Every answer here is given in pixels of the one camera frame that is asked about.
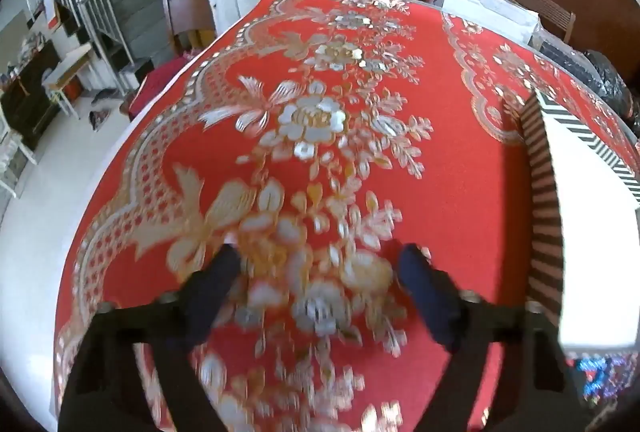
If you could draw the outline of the red floral gold tablecloth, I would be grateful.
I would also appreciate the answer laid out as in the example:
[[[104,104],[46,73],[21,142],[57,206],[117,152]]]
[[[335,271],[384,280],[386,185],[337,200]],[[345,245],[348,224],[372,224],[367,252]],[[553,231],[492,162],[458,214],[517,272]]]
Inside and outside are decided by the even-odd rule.
[[[419,431],[450,355],[400,252],[417,245],[489,303],[535,302],[521,114],[536,92],[639,183],[612,109],[532,49],[415,1],[260,0],[134,119],[93,186],[58,296],[58,415],[101,305],[149,304],[228,244],[241,273],[189,355],[225,431]],[[562,351],[582,408],[637,366]],[[178,431],[151,348],[134,355],[155,431]]]

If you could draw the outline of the small white side table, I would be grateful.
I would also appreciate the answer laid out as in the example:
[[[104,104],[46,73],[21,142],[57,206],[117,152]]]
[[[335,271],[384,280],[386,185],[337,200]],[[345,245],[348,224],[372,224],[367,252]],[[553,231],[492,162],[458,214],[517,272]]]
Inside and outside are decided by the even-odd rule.
[[[56,65],[50,74],[42,78],[41,85],[46,91],[49,100],[58,105],[61,111],[68,117],[80,119],[72,101],[65,93],[65,88],[78,73],[88,67],[94,77],[98,77],[92,62],[93,46],[87,42],[78,48],[68,52],[64,59]]]

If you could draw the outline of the black plastic bag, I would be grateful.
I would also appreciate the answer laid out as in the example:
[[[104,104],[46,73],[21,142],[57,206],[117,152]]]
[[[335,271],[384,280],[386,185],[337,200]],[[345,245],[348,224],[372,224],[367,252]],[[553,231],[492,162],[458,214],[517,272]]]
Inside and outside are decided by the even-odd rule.
[[[616,68],[603,53],[596,50],[586,50],[585,57],[600,77],[598,84],[591,87],[592,91],[621,119],[630,120],[634,114],[634,98]]]

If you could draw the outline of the black white striped tray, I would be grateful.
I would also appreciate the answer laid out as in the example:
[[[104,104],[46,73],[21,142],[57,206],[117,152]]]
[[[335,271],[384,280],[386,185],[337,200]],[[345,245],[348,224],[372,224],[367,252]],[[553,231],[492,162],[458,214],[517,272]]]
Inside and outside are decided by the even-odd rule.
[[[532,188],[528,297],[566,353],[639,348],[639,183],[544,93],[521,114]]]

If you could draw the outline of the round dark wooden table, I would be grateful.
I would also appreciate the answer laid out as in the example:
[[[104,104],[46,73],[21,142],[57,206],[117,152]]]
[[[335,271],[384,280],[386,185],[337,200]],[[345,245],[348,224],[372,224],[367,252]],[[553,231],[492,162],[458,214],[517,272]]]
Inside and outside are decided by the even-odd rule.
[[[639,90],[640,8],[637,0],[552,0],[573,12],[570,45],[603,53],[634,92]]]

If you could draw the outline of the wooden slatted chair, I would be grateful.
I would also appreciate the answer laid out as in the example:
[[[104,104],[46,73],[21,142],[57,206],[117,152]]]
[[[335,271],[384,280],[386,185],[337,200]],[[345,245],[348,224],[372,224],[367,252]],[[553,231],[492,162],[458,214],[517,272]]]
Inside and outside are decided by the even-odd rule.
[[[536,12],[562,33],[563,41],[568,44],[572,36],[576,15],[567,11],[553,0],[512,0],[520,6]]]

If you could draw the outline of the white cardboard box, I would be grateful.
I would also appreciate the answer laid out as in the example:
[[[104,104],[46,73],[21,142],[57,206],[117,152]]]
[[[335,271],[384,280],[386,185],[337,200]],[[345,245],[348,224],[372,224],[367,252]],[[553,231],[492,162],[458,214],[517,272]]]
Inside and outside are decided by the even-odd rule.
[[[488,28],[506,39],[529,44],[540,25],[539,15],[512,0],[426,0],[444,12]]]

